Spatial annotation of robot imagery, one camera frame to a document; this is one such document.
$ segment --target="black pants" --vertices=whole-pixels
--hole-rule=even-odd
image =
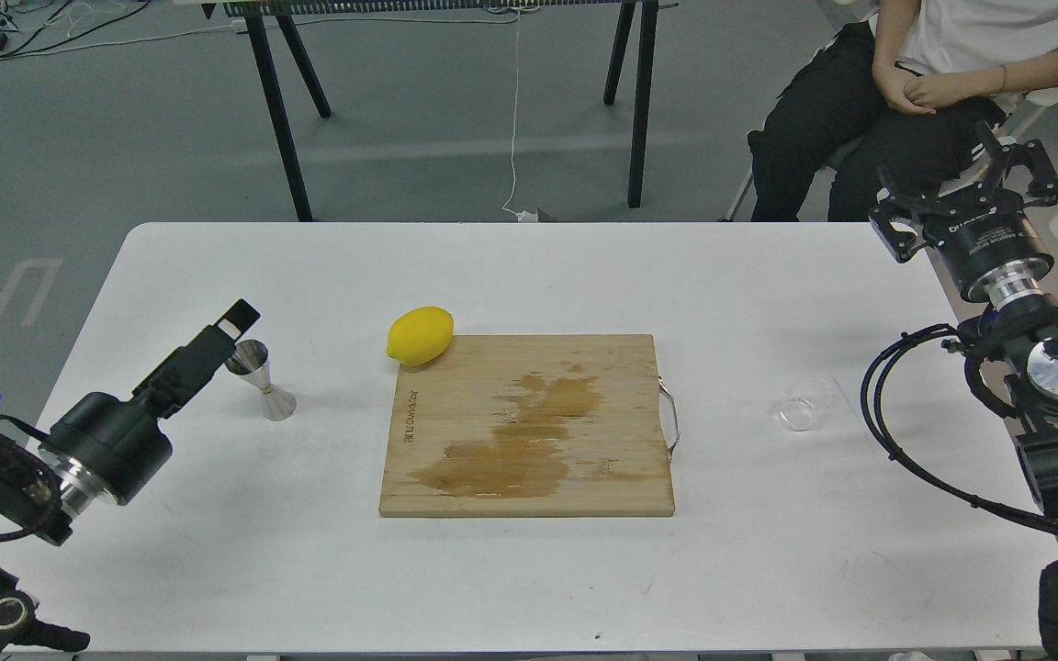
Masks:
[[[873,80],[876,40],[867,22],[839,31],[835,43],[790,80],[762,130],[748,134],[753,154],[754,221],[798,220],[815,172],[856,137],[863,142],[839,165],[832,184],[829,221],[867,221],[887,166],[900,189],[936,194],[970,166],[974,125],[1005,114],[983,96],[906,115],[889,108]]]

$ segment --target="clear glass cup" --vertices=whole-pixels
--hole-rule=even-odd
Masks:
[[[778,401],[773,417],[792,432],[818,427],[835,399],[835,381],[826,377],[799,377]]]

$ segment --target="hand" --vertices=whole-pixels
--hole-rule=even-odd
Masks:
[[[916,105],[907,96],[906,88],[919,80],[914,73],[904,71],[901,68],[894,66],[874,67],[873,80],[876,80],[876,87],[879,89],[880,95],[884,96],[884,100],[893,110],[907,115],[931,115],[936,113],[934,108]]]
[[[948,108],[959,100],[978,95],[978,80],[972,74],[940,73],[923,75],[904,85],[904,95],[918,108]]]

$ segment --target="person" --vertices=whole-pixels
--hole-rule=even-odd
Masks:
[[[867,221],[888,167],[906,192],[933,196],[972,163],[974,125],[999,126],[1016,93],[1058,87],[1058,0],[881,0],[845,25],[748,134],[754,221],[792,221],[815,172],[839,165],[828,221]]]

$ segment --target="lemon on cutting board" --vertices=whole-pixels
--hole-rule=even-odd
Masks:
[[[452,344],[452,314],[441,307],[411,310],[395,319],[386,334],[386,355],[407,367],[430,363]]]

